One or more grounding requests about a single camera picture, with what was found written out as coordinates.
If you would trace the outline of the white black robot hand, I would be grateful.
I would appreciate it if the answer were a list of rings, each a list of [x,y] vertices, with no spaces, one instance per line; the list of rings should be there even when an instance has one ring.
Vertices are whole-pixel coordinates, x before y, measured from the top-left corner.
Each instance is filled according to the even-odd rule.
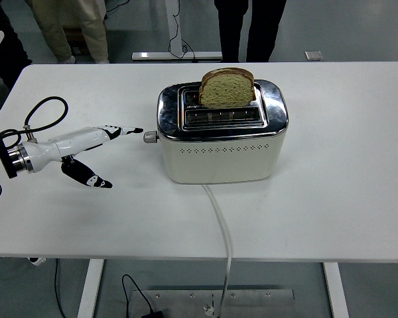
[[[138,127],[86,127],[46,142],[23,142],[14,148],[13,163],[18,172],[37,173],[51,162],[61,163],[68,177],[89,187],[112,188],[111,182],[98,176],[92,169],[75,159],[75,155],[97,148],[119,136],[142,133]]]

